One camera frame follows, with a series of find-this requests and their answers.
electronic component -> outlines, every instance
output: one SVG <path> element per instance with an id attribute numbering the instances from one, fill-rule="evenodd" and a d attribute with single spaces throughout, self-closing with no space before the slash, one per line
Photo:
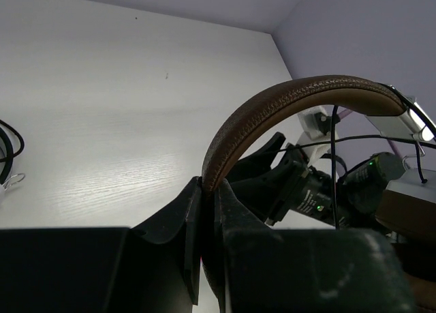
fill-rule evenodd
<path id="1" fill-rule="evenodd" d="M 436 172 L 422 170 L 428 182 L 422 183 L 418 169 L 407 170 L 389 182 L 377 210 L 377 221 L 408 240 L 436 244 Z M 416 207 L 426 214 L 417 215 Z"/>
<path id="2" fill-rule="evenodd" d="M 289 210 L 334 225 L 330 175 L 308 167 L 305 153 L 291 144 L 274 168 L 270 167 L 273 154 L 264 157 L 284 139 L 277 132 L 259 151 L 235 164 L 228 181 L 236 197 L 270 225 L 281 221 Z M 367 227 L 387 233 L 375 221 L 374 213 L 388 182 L 404 172 L 401 158 L 378 153 L 343 175 L 337 182 L 340 227 Z"/>

headphones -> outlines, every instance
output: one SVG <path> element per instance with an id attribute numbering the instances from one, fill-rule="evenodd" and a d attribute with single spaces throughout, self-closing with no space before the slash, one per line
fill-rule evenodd
<path id="1" fill-rule="evenodd" d="M 319 105 L 335 105 L 372 117 L 398 117 L 407 106 L 394 90 L 353 76 L 316 76 L 272 86 L 239 107 L 218 130 L 202 166 L 210 196 L 238 159 L 263 133 L 288 117 Z M 384 191 L 377 221 L 411 239 L 394 248 L 421 312 L 436 312 L 436 205 Z"/>

stitching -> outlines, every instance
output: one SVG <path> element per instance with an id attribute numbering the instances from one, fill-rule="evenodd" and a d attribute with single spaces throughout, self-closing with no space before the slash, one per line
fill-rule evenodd
<path id="1" fill-rule="evenodd" d="M 288 83 L 286 85 L 278 85 L 277 91 L 280 92 L 281 88 L 286 88 L 288 86 Z M 218 176 L 221 174 L 223 167 L 225 166 L 225 163 L 228 161 L 228 158 L 232 156 L 234 151 L 238 148 L 241 142 L 250 135 L 257 127 L 262 125 L 265 120 L 269 119 L 273 115 L 277 114 L 281 109 L 285 108 L 286 106 L 292 105 L 294 102 L 306 98 L 310 95 L 320 93 L 323 91 L 328 90 L 335 90 L 335 89 L 344 89 L 344 88 L 350 88 L 350 89 L 361 89 L 361 90 L 369 90 L 374 91 L 376 93 L 379 93 L 381 95 L 385 95 L 389 97 L 390 99 L 394 100 L 395 102 L 398 102 L 398 99 L 391 94 L 387 89 L 382 88 L 382 86 L 378 87 L 376 84 L 372 84 L 371 81 L 359 78 L 350 78 L 348 76 L 337 78 L 333 80 L 321 80 L 321 81 L 315 81 L 313 83 L 309 83 L 308 85 L 305 85 L 303 87 L 297 88 L 292 91 L 285 91 L 284 94 L 282 94 L 279 98 L 266 98 L 265 99 L 265 107 L 262 111 L 257 112 L 257 114 L 251 118 L 249 118 L 248 121 L 243 125 L 243 129 L 240 130 L 238 133 L 238 137 L 235 137 L 230 142 L 225 144 L 225 147 L 223 149 L 223 157 L 220 160 L 217 160 L 219 163 L 216 164 L 215 169 L 212 173 L 212 179 L 211 183 L 209 183 L 206 190 L 211 191 L 215 186 L 216 182 L 218 180 Z M 217 138 L 221 138 L 222 134 L 225 134 L 225 129 L 223 129 L 224 126 L 226 126 L 228 123 L 232 125 L 235 122 L 240 121 L 237 117 L 237 113 L 239 113 L 239 110 L 244 108 L 244 105 L 247 103 L 245 102 L 242 106 L 240 106 L 232 115 L 230 115 L 229 119 L 224 123 L 224 125 L 218 130 L 217 135 L 213 139 L 213 143 L 216 142 Z M 205 172 L 208 172 L 207 170 L 210 167 L 210 163 L 213 159 L 213 154 L 210 155 L 208 159 L 207 169 Z"/>

wire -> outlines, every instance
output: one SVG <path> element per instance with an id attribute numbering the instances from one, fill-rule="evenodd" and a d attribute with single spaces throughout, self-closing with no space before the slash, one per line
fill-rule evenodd
<path id="1" fill-rule="evenodd" d="M 336 143 L 342 143 L 343 141 L 358 140 L 358 139 L 389 139 L 389 140 L 393 140 L 393 141 L 396 141 L 399 143 L 412 144 L 412 145 L 414 145 L 416 143 L 416 140 L 412 140 L 412 139 L 385 137 L 385 136 L 380 136 L 379 134 L 363 134 L 360 136 L 344 137 L 344 138 L 336 139 Z M 295 145 L 294 147 L 288 147 L 288 148 L 278 149 L 278 150 L 274 150 L 274 151 L 265 151 L 263 153 L 254 153 L 251 155 L 252 155 L 252 157 L 257 157 L 257 156 L 263 156 L 263 155 L 270 155 L 270 154 L 274 154 L 274 153 L 281 153 L 282 151 L 293 151 L 296 149 L 302 149 L 302 148 L 318 146 L 318 145 L 328 145 L 328 144 L 330 144 L 330 141 L 325 140 L 325 141 L 319 141 L 317 143 L 311 143 L 311 144 L 306 144 L 306 145 Z M 436 149 L 436 144 L 430 144 L 430 143 L 426 143 L 426 142 L 422 142 L 420 144 L 421 144 L 421 146 L 424 146 L 424 147 Z"/>
<path id="2" fill-rule="evenodd" d="M 16 158 L 18 155 L 20 155 L 22 153 L 22 151 L 25 150 L 25 140 L 20 135 L 20 133 L 18 131 L 16 131 L 12 126 L 7 124 L 5 121 L 0 120 L 0 125 L 3 125 L 7 129 L 9 129 L 17 137 L 18 141 L 20 142 L 20 147 L 18 148 L 18 151 L 16 151 L 15 153 L 14 152 L 6 153 L 6 156 L 4 158 L 0 159 L 0 163 L 3 163 L 3 162 L 7 162 L 9 160 Z"/>
<path id="3" fill-rule="evenodd" d="M 352 114 L 352 113 L 353 113 L 352 110 L 346 108 L 346 109 L 343 110 L 342 112 L 339 112 L 339 113 L 338 113 L 338 117 L 339 117 L 340 120 L 342 120 L 342 119 L 346 118 L 348 115 L 350 115 L 350 114 Z M 398 147 L 396 146 L 396 144 L 395 144 L 392 140 L 388 140 L 388 144 L 389 144 L 389 146 L 390 146 L 392 152 L 393 152 L 396 156 L 398 156 L 399 158 L 402 158 L 402 157 L 403 157 L 403 156 L 401 155 L 400 150 L 398 149 Z"/>
<path id="4" fill-rule="evenodd" d="M 326 158 L 328 160 L 331 160 L 332 159 L 332 154 L 331 153 L 325 153 L 323 156 L 321 156 L 321 158 Z M 334 159 L 336 160 L 336 162 L 338 162 L 343 167 L 345 173 L 347 173 L 348 172 L 347 164 L 345 163 L 343 158 L 341 156 L 336 155 L 334 157 Z"/>
<path id="5" fill-rule="evenodd" d="M 3 185 L 10 176 L 10 173 L 12 171 L 12 164 L 14 162 L 13 158 L 9 158 L 6 160 L 6 157 L 12 156 L 14 154 L 14 148 L 12 146 L 12 142 L 9 136 L 6 134 L 3 128 L 0 128 L 0 141 L 3 143 L 2 152 L 4 152 L 5 154 L 5 158 L 1 159 L 3 162 L 5 162 L 5 164 L 3 165 L 3 168 L 0 172 L 0 185 Z"/>
<path id="6" fill-rule="evenodd" d="M 337 202 L 337 194 L 336 194 L 336 130 L 334 120 L 338 114 L 338 106 L 333 106 L 332 113 L 332 123 L 330 124 L 330 152 L 332 154 L 332 177 L 330 179 L 331 182 L 331 190 L 332 190 L 332 208 L 333 208 L 333 220 L 334 227 L 339 230 L 339 217 L 338 217 L 338 202 Z"/>
<path id="7" fill-rule="evenodd" d="M 421 168 L 421 150 L 420 150 L 420 143 L 417 141 L 415 143 L 415 149 L 416 149 L 416 163 L 418 165 L 418 174 L 421 178 L 421 183 L 427 183 L 427 179 L 424 178 L 424 175 L 422 174 L 422 168 Z"/>

lavender wall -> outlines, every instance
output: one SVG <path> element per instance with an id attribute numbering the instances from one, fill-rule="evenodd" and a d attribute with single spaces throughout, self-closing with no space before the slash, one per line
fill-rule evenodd
<path id="1" fill-rule="evenodd" d="M 436 120 L 435 3 L 302 0 L 273 37 L 293 78 L 349 74 L 392 83 L 406 95 L 416 96 Z M 345 121 L 339 125 L 341 136 L 375 132 L 356 113 Z M 413 147 L 400 148 L 403 153 L 414 151 Z M 350 165 L 383 150 L 389 150 L 383 140 L 339 145 L 339 152 Z M 424 167 L 436 168 L 435 158 L 434 153 L 428 154 Z"/>

